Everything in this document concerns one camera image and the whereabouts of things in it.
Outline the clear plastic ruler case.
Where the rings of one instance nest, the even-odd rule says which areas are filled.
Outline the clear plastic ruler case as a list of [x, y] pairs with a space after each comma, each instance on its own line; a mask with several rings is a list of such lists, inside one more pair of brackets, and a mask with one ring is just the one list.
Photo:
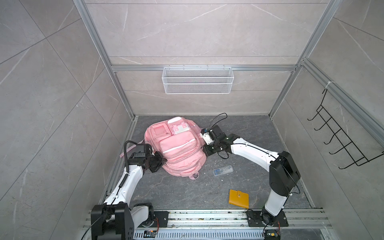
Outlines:
[[214, 176], [221, 176], [232, 173], [234, 171], [231, 165], [213, 169]]

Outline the pink student backpack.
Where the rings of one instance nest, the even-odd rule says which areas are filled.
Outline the pink student backpack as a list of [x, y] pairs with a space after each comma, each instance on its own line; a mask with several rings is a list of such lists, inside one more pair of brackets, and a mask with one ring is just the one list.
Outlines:
[[201, 128], [183, 117], [152, 124], [145, 132], [144, 143], [167, 160], [162, 168], [176, 177], [197, 179], [207, 159]]

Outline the yellow leather wallet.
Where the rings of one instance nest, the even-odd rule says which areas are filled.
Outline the yellow leather wallet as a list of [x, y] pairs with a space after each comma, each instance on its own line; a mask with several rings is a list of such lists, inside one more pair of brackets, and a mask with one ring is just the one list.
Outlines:
[[229, 204], [241, 207], [244, 209], [249, 208], [249, 194], [236, 191], [236, 190], [230, 190], [229, 191]]

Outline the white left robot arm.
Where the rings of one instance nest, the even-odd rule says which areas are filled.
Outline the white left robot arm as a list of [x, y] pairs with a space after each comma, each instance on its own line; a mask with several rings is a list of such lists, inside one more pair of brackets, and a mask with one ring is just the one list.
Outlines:
[[132, 240], [139, 226], [149, 228], [156, 225], [159, 233], [160, 221], [151, 203], [130, 206], [131, 198], [145, 171], [157, 172], [166, 162], [164, 155], [148, 143], [125, 141], [125, 168], [122, 177], [105, 199], [91, 211], [91, 226], [84, 232], [83, 240]]

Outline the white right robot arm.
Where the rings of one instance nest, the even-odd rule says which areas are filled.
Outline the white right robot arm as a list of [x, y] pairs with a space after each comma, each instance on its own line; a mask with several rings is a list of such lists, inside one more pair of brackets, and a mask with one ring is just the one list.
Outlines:
[[290, 153], [269, 151], [251, 144], [243, 138], [230, 134], [226, 135], [219, 126], [201, 130], [205, 141], [203, 151], [206, 156], [226, 152], [228, 155], [238, 155], [261, 166], [269, 173], [270, 194], [263, 206], [260, 219], [267, 226], [272, 226], [283, 216], [283, 208], [298, 186], [300, 172]]

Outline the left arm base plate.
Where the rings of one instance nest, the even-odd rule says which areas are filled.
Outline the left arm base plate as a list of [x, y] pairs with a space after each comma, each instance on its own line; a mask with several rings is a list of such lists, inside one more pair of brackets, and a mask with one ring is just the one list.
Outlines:
[[169, 221], [169, 213], [168, 211], [155, 211], [150, 212], [149, 217], [146, 221], [144, 221], [140, 227], [141, 228], [150, 228], [150, 227], [157, 227], [160, 228], [166, 228], [168, 226]]

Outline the aluminium mounting rail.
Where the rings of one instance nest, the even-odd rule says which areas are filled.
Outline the aluminium mounting rail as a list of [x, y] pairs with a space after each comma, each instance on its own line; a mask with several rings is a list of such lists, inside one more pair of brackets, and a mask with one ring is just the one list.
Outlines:
[[[216, 210], [156, 210], [168, 211], [168, 229], [219, 229], [246, 228], [262, 229], [264, 227], [249, 227], [244, 209]], [[284, 209], [289, 226], [287, 229], [331, 229], [332, 225], [322, 209]]]

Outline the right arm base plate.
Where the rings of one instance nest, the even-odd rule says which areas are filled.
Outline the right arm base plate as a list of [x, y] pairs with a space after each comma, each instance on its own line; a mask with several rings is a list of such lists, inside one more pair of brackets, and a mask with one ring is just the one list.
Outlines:
[[249, 227], [288, 227], [287, 217], [284, 211], [280, 211], [277, 216], [273, 216], [267, 210], [261, 211], [248, 209], [246, 212]]

